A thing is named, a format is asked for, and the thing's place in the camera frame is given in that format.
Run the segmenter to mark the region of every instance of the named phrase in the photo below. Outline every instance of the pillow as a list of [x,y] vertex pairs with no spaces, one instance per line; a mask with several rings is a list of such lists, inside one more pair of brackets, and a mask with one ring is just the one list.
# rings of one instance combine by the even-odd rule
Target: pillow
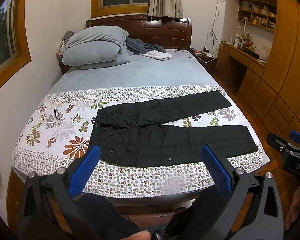
[[129,36],[125,30],[118,26],[95,26],[75,33],[66,44],[66,50],[78,44],[90,41],[112,41],[122,44]]
[[94,64],[86,64],[86,65],[80,66],[80,68],[81,69],[93,69],[93,68],[112,67],[112,66],[130,63],[131,59],[129,57],[127,50],[124,47],[124,44],[125,44],[125,42],[122,45],[120,45],[119,56],[117,57],[116,60],[94,63]]
[[66,49],[62,62],[64,65],[80,66],[114,61],[118,58],[120,50],[119,45],[110,41],[91,41]]

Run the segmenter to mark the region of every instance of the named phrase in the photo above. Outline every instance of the metal bolt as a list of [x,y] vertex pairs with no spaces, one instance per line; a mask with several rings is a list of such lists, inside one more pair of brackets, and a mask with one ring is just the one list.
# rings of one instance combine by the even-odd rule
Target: metal bolt
[[235,172],[238,173],[238,174],[240,174],[240,175],[242,175],[242,174],[244,174],[244,169],[241,168],[241,167],[239,167],[239,168],[235,169]]
[[33,178],[34,176],[35,176],[35,172],[34,171],[29,172],[29,174],[28,174],[29,178]]
[[66,172],[66,168],[59,168],[59,169],[57,169],[57,173],[58,174],[64,174]]
[[266,176],[267,176],[268,179],[272,179],[272,178],[273,178],[273,175],[272,175],[271,172],[267,172],[267,173],[266,173]]

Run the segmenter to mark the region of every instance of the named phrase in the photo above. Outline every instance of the wooden nightstand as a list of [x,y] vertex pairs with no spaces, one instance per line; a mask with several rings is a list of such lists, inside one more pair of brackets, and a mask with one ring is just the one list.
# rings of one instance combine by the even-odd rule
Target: wooden nightstand
[[198,54],[193,54],[193,56],[197,59],[197,61],[206,69],[206,71],[209,72],[211,76],[213,76],[215,70],[216,70],[216,65],[218,59],[212,59],[205,54],[198,55]]
[[64,65],[62,62],[59,63],[59,67],[61,69],[62,75],[66,74],[66,72],[71,68],[71,66]]

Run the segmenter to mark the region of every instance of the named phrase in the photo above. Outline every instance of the headboard panel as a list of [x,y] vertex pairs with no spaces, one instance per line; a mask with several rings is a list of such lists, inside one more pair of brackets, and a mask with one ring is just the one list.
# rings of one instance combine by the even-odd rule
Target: headboard panel
[[99,25],[119,26],[130,34],[130,38],[145,43],[159,44],[165,49],[190,49],[192,35],[191,19],[147,21],[145,15],[109,17],[86,22],[86,28]]

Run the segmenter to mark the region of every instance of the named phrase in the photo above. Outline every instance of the human hand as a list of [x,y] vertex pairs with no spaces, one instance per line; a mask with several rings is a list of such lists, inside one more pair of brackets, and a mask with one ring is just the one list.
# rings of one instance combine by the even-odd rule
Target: human hand
[[141,231],[121,240],[151,240],[151,235],[148,231]]
[[291,224],[295,222],[299,215],[298,206],[300,204],[300,187],[293,194],[293,201],[289,209],[289,214],[284,223],[284,230],[288,230],[291,227]]

